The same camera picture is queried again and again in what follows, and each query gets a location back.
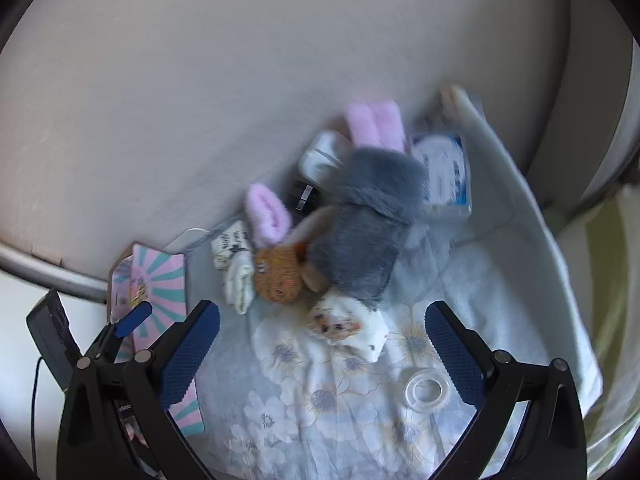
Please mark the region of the pink fluffy sock pair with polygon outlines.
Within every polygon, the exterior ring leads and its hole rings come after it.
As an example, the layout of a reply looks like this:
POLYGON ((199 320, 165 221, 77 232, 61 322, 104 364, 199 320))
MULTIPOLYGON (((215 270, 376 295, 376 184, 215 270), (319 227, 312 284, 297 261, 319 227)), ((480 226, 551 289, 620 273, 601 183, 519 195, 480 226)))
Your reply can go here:
POLYGON ((405 128, 395 101, 354 104, 346 110, 346 124, 355 148, 406 150, 405 128))

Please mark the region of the grey metal pole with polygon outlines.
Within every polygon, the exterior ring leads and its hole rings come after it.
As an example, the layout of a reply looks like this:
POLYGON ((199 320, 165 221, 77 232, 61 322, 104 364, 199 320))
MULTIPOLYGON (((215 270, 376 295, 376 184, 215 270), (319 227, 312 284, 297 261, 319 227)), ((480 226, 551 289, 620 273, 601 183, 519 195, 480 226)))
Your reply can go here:
POLYGON ((7 244, 0 249, 1 269, 17 278, 39 286, 55 288, 63 294, 107 302, 107 282, 82 273, 55 266, 54 264, 27 255, 7 244))

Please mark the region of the white patterned sock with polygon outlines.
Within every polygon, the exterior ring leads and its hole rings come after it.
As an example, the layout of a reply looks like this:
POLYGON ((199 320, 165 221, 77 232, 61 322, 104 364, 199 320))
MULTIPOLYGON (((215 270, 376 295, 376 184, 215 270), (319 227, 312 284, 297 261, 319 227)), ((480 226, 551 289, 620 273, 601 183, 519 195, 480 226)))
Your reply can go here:
POLYGON ((329 289, 310 309, 307 326, 327 344, 368 363, 378 362, 390 333, 379 310, 336 289, 329 289))

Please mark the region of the pink fluffy rolled sock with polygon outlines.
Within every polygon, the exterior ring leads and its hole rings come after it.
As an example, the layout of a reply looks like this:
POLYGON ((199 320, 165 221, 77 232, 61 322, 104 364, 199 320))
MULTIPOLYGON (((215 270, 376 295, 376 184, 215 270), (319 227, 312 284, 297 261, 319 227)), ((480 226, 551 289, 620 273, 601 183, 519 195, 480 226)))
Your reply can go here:
POLYGON ((292 217, 285 204, 262 183, 254 183, 248 188, 244 209, 257 248, 280 244, 292 228, 292 217))

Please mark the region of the grey fluffy plush cloth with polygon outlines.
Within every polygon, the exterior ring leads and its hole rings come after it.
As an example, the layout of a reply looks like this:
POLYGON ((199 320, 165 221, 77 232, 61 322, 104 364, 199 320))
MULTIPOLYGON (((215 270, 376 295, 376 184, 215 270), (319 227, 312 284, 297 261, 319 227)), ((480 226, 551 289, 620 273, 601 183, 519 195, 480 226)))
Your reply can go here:
POLYGON ((314 270, 349 297, 379 302, 422 217, 423 181, 423 166, 405 153, 353 151, 337 180, 329 231, 308 246, 314 270))

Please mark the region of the clear tape roll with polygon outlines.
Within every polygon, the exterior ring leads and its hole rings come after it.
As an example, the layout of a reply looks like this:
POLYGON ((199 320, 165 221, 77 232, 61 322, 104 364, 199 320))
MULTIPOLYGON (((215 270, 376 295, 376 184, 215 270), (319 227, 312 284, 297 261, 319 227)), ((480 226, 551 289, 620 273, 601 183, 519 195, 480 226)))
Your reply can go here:
POLYGON ((448 379, 434 368, 419 370, 405 386, 405 402, 417 413, 431 413, 444 408, 450 400, 448 379))

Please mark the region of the yellow green bedding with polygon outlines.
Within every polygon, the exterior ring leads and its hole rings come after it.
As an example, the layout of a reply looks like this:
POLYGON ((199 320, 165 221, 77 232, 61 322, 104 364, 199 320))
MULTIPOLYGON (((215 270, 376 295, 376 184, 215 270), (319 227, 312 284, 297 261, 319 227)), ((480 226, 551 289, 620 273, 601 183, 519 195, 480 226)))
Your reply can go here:
POLYGON ((639 188, 570 218, 544 213, 568 266, 582 322, 603 379, 585 420, 587 477, 622 458, 639 429, 639 188))

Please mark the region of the white earphone case tray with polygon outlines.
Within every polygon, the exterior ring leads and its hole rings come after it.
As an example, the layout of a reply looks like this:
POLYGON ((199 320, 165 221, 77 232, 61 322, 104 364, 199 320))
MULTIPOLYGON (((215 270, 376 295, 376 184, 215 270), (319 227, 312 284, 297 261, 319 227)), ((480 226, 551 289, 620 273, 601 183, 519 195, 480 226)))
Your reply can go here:
POLYGON ((321 131, 299 157, 299 174, 316 188, 326 190, 342 170, 351 150, 352 142, 346 136, 334 130, 321 131))

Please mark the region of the white star print sock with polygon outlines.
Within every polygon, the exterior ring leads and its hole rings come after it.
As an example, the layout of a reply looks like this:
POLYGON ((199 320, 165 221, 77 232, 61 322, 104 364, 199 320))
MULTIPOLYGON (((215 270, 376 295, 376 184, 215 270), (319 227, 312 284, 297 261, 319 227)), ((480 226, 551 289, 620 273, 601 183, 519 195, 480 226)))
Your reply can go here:
POLYGON ((227 269, 237 252, 251 252, 250 233, 243 220, 236 220, 217 234, 210 242, 210 251, 216 270, 227 269))

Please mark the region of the blue white packet box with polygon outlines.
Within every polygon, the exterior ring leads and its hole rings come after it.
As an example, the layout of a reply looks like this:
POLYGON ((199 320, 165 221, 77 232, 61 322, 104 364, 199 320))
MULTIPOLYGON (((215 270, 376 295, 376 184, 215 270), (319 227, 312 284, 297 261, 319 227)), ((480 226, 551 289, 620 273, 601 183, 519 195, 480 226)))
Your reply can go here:
POLYGON ((423 209, 428 218, 463 220, 472 212, 471 169, 461 136, 430 133, 413 143, 422 164, 423 209))

